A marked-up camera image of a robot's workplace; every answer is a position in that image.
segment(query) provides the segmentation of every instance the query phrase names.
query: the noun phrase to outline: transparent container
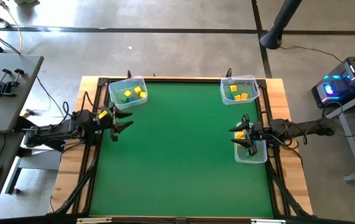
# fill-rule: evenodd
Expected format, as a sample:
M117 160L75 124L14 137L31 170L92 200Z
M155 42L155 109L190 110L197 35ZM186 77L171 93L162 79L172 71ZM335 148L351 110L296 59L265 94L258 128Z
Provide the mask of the transparent container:
M254 141L254 144L256 144L258 152L254 156L249 156L248 155L248 149L234 143L234 159L236 162L239 163L245 163L245 164L260 164L264 163L267 160L267 147L266 147L266 141Z
M142 92L146 93L146 96L141 98L135 92L136 87L140 87ZM132 93L132 97L129 102L125 101L125 91L129 90ZM132 77L126 80L113 82L108 86L108 92L110 93L111 101L118 109L125 109L131 106L136 106L142 103L146 103L148 99L148 92L146 83L143 77Z
M235 85L237 91L232 94L230 86ZM234 100L230 97L234 94L248 94L247 99ZM252 75L244 75L240 77L228 77L223 78L220 81L220 94L222 95L222 101L226 105L238 104L238 103L251 103L259 96L259 88L255 77Z

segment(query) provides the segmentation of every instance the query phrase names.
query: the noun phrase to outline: concrete floor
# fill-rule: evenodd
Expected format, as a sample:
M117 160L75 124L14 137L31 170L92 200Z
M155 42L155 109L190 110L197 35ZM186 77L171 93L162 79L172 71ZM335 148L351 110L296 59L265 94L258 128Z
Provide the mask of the concrete floor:
M283 0L257 2L263 28L268 29ZM46 0L8 5L18 23L26 26L255 28L251 0ZM10 20L1 8L0 16ZM304 0L288 29L355 30L355 1ZM39 76L60 105L63 101L74 105L82 75L125 75L131 70L133 75L222 77L231 67L234 75L265 77L255 34L24 32L23 36L22 53L45 57ZM0 31L0 37L15 47L19 44L17 32ZM292 45L324 50L341 60L355 56L355 35L284 35L283 46ZM284 81L293 121L319 118L321 111L310 88L338 61L303 49L268 50L267 54L273 78ZM25 107L46 109L47 105L46 95L35 83ZM45 115L59 116L57 107L52 105ZM347 141L310 136L300 152L315 215L355 221L355 182L345 183L342 178L355 172ZM24 194L2 195L0 218L45 214L55 178L54 172L24 171L17 183Z

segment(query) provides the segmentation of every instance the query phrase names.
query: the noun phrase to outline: green mat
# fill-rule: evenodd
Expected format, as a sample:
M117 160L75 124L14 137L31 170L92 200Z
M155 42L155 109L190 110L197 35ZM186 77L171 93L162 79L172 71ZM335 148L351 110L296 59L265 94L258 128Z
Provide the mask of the green mat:
M218 83L147 88L118 142L104 133L90 214L272 217L265 165L237 163L228 132L255 102L224 105Z

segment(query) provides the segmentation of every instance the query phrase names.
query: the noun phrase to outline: wooden frame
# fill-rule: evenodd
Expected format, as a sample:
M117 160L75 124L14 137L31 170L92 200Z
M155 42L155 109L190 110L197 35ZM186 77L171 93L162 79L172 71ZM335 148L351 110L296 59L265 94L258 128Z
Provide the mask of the wooden frame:
M98 79L103 77L82 77L80 84L80 89L78 93L77 102L75 104L74 110L79 110L82 105L83 94L85 91L88 92L91 99L94 99ZM126 77L105 77L105 78L126 78ZM199 79L199 80L220 80L216 77L145 77L145 79ZM268 88L268 100L270 104L271 113L273 119L284 118L291 119L290 112L288 109L288 103L285 96L284 86L281 79L266 79L266 84ZM102 88L100 93L100 102L104 99L106 95L106 88ZM265 110L264 96L260 95L260 107L261 110ZM91 110L92 106L88 103L84 106L85 109ZM263 115L263 120L267 123L266 116ZM59 208L65 199L69 196L73 188L78 181L79 170L83 157L84 146L77 146L62 156L62 162L60 163L60 169L55 183L54 192L52 195L52 205L54 208ZM87 167L91 162L93 157L94 148L89 151L89 160L87 161ZM305 182L305 176L303 175L303 169L301 166L300 158L296 156L294 152L286 151L284 149L280 152L281 164L283 167L283 175L285 179L285 184L287 189L294 196L295 200L301 205L301 207L308 213L312 213L310 200L308 196L308 191ZM271 158L273 166L275 166L274 158ZM81 200L79 201L78 211L81 212L85 203L85 198L87 194L87 186L83 188L81 194ZM278 187L275 185L275 191L277 195L278 209L281 214L286 214L283 210L283 200L279 192Z

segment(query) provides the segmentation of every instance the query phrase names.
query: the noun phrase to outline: black metal frame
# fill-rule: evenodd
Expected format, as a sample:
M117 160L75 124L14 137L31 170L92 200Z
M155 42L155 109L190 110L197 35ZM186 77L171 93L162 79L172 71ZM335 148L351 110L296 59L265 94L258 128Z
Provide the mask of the black metal frame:
M108 85L112 82L117 82L117 81L120 81L123 79L124 78L99 78L98 79L98 85L97 85L97 90L96 90L96 95L95 95L95 102L93 103L93 112L95 111L95 108L98 108L100 106L99 102L100 102L100 93L102 92L102 88L106 88L106 93L105 93L105 98L104 98L103 104L105 106L108 106L108 104L110 102L109 101L110 95L108 94L108 88L107 88ZM203 79L151 78L151 79L147 79L146 82L147 83L173 83L173 82L176 82L176 83L219 83L220 80L219 79L207 79L207 78L203 78ZM269 100L268 100L267 84L266 84L265 80L257 80L257 83L260 87L260 90L262 91L263 99L265 101L268 122L270 122L272 120L272 111L270 109L270 104L269 104ZM258 114L260 114L262 111L261 111L261 107L260 107L259 98L256 99L255 104L257 107L257 112L258 112ZM282 183L282 186L285 187L284 176L283 176L283 171L282 171L283 169L282 169L282 164L281 164L281 160L280 160L280 151L279 151L279 148L274 148L273 150L274 150L274 155L275 155L275 164L276 164L276 168L277 168L276 176L280 180L280 182ZM84 154L82 161L85 161L85 164L86 164L87 160L88 160L88 154ZM272 176L273 175L273 167L272 167L272 164L269 160L268 160L268 163L270 163L270 165L265 164L265 168L266 168L268 185L269 185L269 193L270 193L271 205L272 205L272 210L273 210L273 216L277 217L277 216L281 215L281 213L277 207L277 198L276 198L276 193L275 193L275 189L274 189L275 178L273 178L273 176ZM97 171L97 167L95 167L95 172L93 173L92 177L89 180L87 197L86 197L85 206L83 209L83 212L86 214L89 213L91 202L92 202L92 195L93 195L93 188L94 188L94 183L95 183L96 171ZM283 199L284 214L290 215L291 214L290 207L288 204L288 200L286 199L288 196L284 194L284 192L285 192L284 190L281 190L281 192L282 192L282 199ZM75 207L77 207L78 203L79 203L79 201L76 200ZM295 207L295 205L298 206L298 208L296 208L295 210L301 210L299 204L297 204L294 200L294 207Z

